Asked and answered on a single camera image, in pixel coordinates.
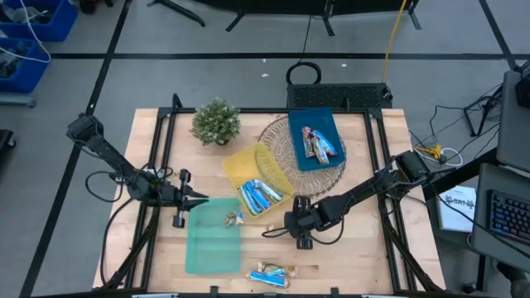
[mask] yellow plastic container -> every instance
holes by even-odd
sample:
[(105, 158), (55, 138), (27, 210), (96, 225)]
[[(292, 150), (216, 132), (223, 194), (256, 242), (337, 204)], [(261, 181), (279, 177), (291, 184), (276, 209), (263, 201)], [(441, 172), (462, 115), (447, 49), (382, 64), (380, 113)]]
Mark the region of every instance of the yellow plastic container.
[(239, 186), (249, 180), (259, 179), (277, 193), (282, 194), (283, 199), (280, 202), (271, 202), (271, 208), (258, 215), (254, 215), (247, 210), (251, 217), (257, 218), (265, 214), (277, 205), (288, 201), (295, 193), (289, 180), (287, 180), (280, 166), (276, 163), (276, 160), (272, 157), (271, 152), (263, 142), (258, 142), (253, 146), (244, 148), (242, 151), (225, 159), (223, 161), (223, 169), (228, 175), (230, 182), (232, 182), (232, 186), (238, 193), (239, 200), (245, 206), (245, 209), (248, 206), (244, 203), (239, 193)]

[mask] potted plant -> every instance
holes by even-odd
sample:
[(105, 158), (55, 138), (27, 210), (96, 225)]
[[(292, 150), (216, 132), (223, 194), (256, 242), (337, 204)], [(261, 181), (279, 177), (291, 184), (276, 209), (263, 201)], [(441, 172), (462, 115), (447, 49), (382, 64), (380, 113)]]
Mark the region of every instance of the potted plant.
[(190, 132), (203, 145), (213, 142), (226, 145), (231, 138), (239, 135), (241, 122), (238, 114), (238, 108), (228, 105), (223, 99), (214, 98), (212, 103), (197, 109)]

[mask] translucent green tray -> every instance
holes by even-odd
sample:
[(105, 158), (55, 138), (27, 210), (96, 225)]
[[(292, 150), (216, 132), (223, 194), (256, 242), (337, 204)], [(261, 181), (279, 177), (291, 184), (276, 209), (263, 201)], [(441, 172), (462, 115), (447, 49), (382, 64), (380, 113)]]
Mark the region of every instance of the translucent green tray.
[(241, 226), (226, 228), (224, 219), (228, 213), (240, 211), (239, 199), (236, 198), (210, 198), (210, 202), (190, 211), (185, 251), (186, 273), (239, 272)]

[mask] wooden table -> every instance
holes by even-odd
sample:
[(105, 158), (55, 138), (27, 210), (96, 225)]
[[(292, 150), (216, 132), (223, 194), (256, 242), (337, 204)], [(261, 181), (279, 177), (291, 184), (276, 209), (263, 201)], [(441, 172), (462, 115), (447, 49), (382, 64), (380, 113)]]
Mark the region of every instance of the wooden table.
[[(148, 160), (156, 115), (156, 109), (136, 111), (125, 153), (127, 159), (136, 167), (142, 166)], [(217, 145), (203, 147), (200, 141), (190, 134), (193, 115), (177, 114), (169, 166), (175, 169), (176, 173), (181, 168), (188, 169), (192, 174), (190, 185), (200, 193), (212, 198), (235, 197), (236, 193), (221, 167), (222, 160), (254, 144), (259, 134), (270, 122), (284, 115), (243, 113), (240, 115), (242, 124), (240, 136), (224, 147)], [(334, 117), (339, 134), (347, 148), (348, 164), (340, 182), (324, 196), (342, 194), (373, 176), (363, 116), (336, 114)], [(383, 118), (390, 153), (396, 155), (411, 150), (403, 111), (383, 110)], [(157, 162), (160, 162), (166, 135), (165, 128), (162, 131)], [(378, 147), (378, 160), (380, 166), (383, 167), (383, 153), (375, 121), (373, 121), (373, 132)], [(176, 175), (170, 177), (170, 180), (175, 185), (180, 183)], [(423, 199), (419, 187), (414, 189), (410, 195)], [(124, 194), (121, 200), (114, 203), (113, 211), (127, 199), (128, 197)], [(129, 253), (137, 220), (138, 204), (134, 201), (127, 206), (116, 217), (109, 231), (105, 258), (107, 278), (116, 271)], [(412, 255), (438, 286), (445, 287), (426, 206), (413, 199), (403, 199), (401, 206)], [(148, 290), (153, 292), (209, 292), (210, 286), (218, 286), (219, 292), (222, 293), (275, 291), (329, 294), (331, 287), (338, 286), (341, 294), (392, 293), (383, 230), (375, 196), (350, 210), (345, 217), (344, 235), (338, 243), (331, 246), (315, 243), (314, 249), (310, 251), (296, 250), (295, 240), (287, 235), (274, 239), (261, 237), (266, 225), (281, 223), (283, 214), (291, 207), (292, 204), (282, 204), (258, 219), (246, 216), (242, 228), (240, 273), (216, 275), (185, 273), (187, 229), (173, 228), (171, 223), (175, 209), (163, 208)], [(329, 241), (335, 238), (338, 232), (339, 225), (323, 233), (315, 232), (315, 235), (323, 241)], [(400, 282), (402, 288), (406, 289), (402, 259), (398, 252), (396, 259), (399, 262)], [(258, 261), (297, 265), (299, 277), (292, 279), (291, 287), (286, 290), (248, 281), (245, 274), (254, 270)], [(137, 262), (135, 286), (139, 285), (143, 262), (144, 256), (141, 255)], [(101, 285), (99, 274), (96, 274), (94, 286), (99, 285)]]

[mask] gray floor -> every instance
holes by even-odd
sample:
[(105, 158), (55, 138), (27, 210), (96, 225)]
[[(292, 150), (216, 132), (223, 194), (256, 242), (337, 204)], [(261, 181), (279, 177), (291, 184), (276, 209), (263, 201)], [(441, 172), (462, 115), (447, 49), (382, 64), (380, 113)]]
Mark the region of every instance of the gray floor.
[[(80, 14), (64, 43), (48, 44), (52, 53), (105, 53), (124, 0), (114, 8), (98, 7), (93, 16)], [(118, 53), (238, 53), (300, 52), (307, 17), (246, 16), (231, 33), (224, 28), (234, 14), (185, 0), (177, 1), (205, 19), (199, 27), (173, 11), (147, 7), (133, 0), (120, 36)], [(523, 24), (528, 1), (489, 1), (513, 53), (530, 53), (530, 36)], [(307, 52), (382, 53), (397, 13), (333, 17), (336, 36), (328, 37), (321, 21), (313, 20)], [(421, 0), (417, 17), (402, 19), (394, 42), (396, 53), (502, 54), (477, 0)], [(382, 60), (312, 60), (323, 71), (323, 83), (379, 82)], [(44, 223), (68, 161), (72, 144), (66, 125), (86, 109), (102, 60), (53, 60), (33, 96), (35, 108), (0, 107), (0, 127), (16, 132), (18, 147), (0, 176), (0, 288), (2, 296), (17, 296), (41, 236)], [(95, 115), (107, 138), (125, 150), (136, 108), (167, 106), (177, 92), (187, 107), (220, 96), (239, 107), (283, 107), (287, 96), (285, 71), (296, 60), (113, 60)], [(394, 107), (405, 109), (409, 127), (419, 136), (429, 133), (434, 105), (463, 107), (500, 83), (504, 60), (392, 60), (388, 85)], [(296, 70), (293, 81), (312, 81), (312, 73)], [(442, 128), (462, 115), (442, 110), (434, 121)], [(488, 141), (493, 131), (468, 146), (465, 161)], [(460, 149), (471, 138), (464, 122), (439, 136), (444, 147)], [(105, 165), (81, 156), (34, 295), (87, 291), (92, 286), (104, 225), (110, 205), (91, 198), (84, 178)], [(467, 185), (475, 185), (476, 180)], [(94, 188), (112, 196), (115, 186), (95, 180)], [(439, 242), (448, 289), (458, 291), (476, 277), (477, 257)], [(490, 277), (489, 294), (508, 297), (508, 282)]]

